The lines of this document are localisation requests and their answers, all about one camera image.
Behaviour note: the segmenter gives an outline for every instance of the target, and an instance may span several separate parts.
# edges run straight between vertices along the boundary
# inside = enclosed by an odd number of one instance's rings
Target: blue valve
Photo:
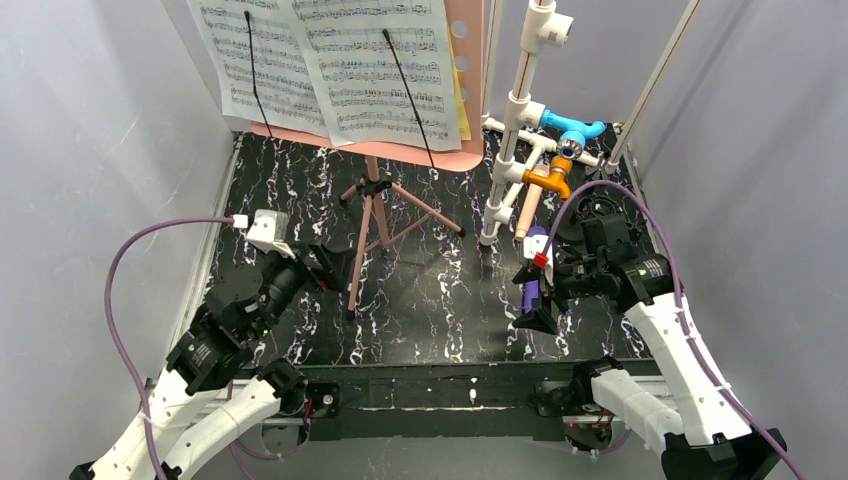
[[[579,120],[561,117],[547,108],[542,113],[539,126],[554,127],[563,131],[562,136],[559,137],[559,142],[557,142],[557,150],[560,155],[569,160],[577,158],[583,153],[587,139],[597,137],[604,133],[607,128],[603,122],[586,125]]]

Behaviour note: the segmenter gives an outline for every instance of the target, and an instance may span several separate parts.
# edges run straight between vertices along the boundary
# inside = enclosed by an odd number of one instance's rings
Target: black marble tabletop
[[[608,129],[587,150],[609,152],[614,142]],[[468,235],[460,239],[431,219],[388,249],[371,250],[365,256],[354,320],[345,318],[346,293],[304,293],[260,344],[257,360],[265,363],[284,355],[296,364],[398,365],[649,356],[635,329],[600,297],[573,301],[558,317],[557,336],[512,328],[522,297],[511,283],[520,265],[512,241],[514,219],[501,227],[490,250],[481,251],[477,244],[500,134],[487,133],[486,143],[483,162],[464,173],[381,160],[381,168],[395,181],[465,227]],[[516,158],[528,153],[529,147],[519,142]],[[362,156],[246,134],[226,211],[282,210],[291,215],[289,238],[355,248],[362,200],[353,199],[345,209],[337,196],[363,173]],[[630,184],[626,173],[611,178]],[[574,188],[584,179],[584,169],[575,165],[569,184]],[[421,214],[394,193],[386,201],[394,232]],[[547,226],[557,206],[556,197],[543,198],[536,212],[539,224]],[[635,208],[628,205],[626,211],[636,219]],[[376,239],[372,220],[369,242]],[[210,282],[222,265],[255,258],[243,236],[222,230]]]

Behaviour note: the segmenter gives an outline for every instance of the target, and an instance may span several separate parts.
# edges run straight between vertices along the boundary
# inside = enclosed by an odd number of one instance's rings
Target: pink music stand
[[[454,54],[456,57],[465,57],[466,62],[463,63],[467,63],[468,65],[468,68],[459,72],[459,82],[460,85],[464,87],[463,94],[465,96],[465,110],[471,127],[471,140],[462,142],[462,147],[459,150],[432,152],[433,163],[436,168],[442,170],[465,172],[471,170],[480,163],[483,159],[484,150],[482,129],[484,35],[483,0],[446,0],[445,10],[447,12],[449,29],[454,32],[451,38]],[[457,29],[454,28],[454,26],[457,22],[463,22],[465,24],[467,30],[465,35],[457,36],[455,34]],[[264,124],[256,122],[252,124],[251,130],[256,135],[266,135],[268,132],[268,129]],[[368,169],[368,182],[365,182],[364,179],[360,180],[359,184],[351,186],[339,197],[342,205],[346,205],[347,201],[356,193],[362,194],[365,198],[364,214],[362,215],[362,223],[359,228],[356,259],[353,266],[350,297],[347,305],[350,316],[353,316],[356,311],[359,279],[362,274],[362,259],[367,251],[377,245],[387,247],[393,244],[414,228],[424,223],[424,221],[430,217],[434,217],[449,229],[457,232],[460,237],[465,236],[465,229],[448,220],[436,209],[404,190],[396,182],[391,182],[388,185],[384,185],[384,187],[386,189],[390,188],[394,190],[406,201],[425,211],[425,215],[423,217],[419,218],[398,235],[392,237],[389,234],[388,222],[386,221],[385,204],[383,203],[382,193],[374,192],[367,188],[369,185],[366,185],[366,183],[374,185],[378,184],[381,180],[380,169],[377,165],[378,156],[390,160],[397,160],[399,162],[430,167],[430,158],[428,157],[426,150],[389,142],[364,142],[344,147],[333,147],[330,143],[330,139],[326,137],[319,137],[317,135],[275,127],[273,125],[271,126],[271,133],[275,138],[307,143],[318,147],[336,148],[337,150],[344,152],[358,153],[365,156],[365,164]],[[373,215],[377,220],[377,229],[380,232],[380,239],[370,245],[366,245],[368,229],[371,222],[372,208],[374,209]]]

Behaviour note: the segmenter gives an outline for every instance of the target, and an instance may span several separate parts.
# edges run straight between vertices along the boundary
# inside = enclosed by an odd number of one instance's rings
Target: yellow paper
[[[465,113],[465,102],[462,100],[462,92],[459,90],[459,71],[456,69],[456,59],[453,54],[453,42],[448,35],[448,43],[451,46],[451,67],[453,67],[453,97],[456,101],[456,117],[459,122],[460,140],[471,140],[471,125],[468,123],[468,114]]]

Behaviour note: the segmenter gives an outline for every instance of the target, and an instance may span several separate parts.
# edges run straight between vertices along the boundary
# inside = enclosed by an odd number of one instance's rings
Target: orange pipe fitting
[[[549,192],[557,192],[560,200],[565,201],[571,196],[571,189],[565,183],[565,177],[571,172],[571,166],[571,160],[564,157],[554,157],[551,160],[551,171],[547,176],[526,171],[521,180],[524,183],[538,185]]]

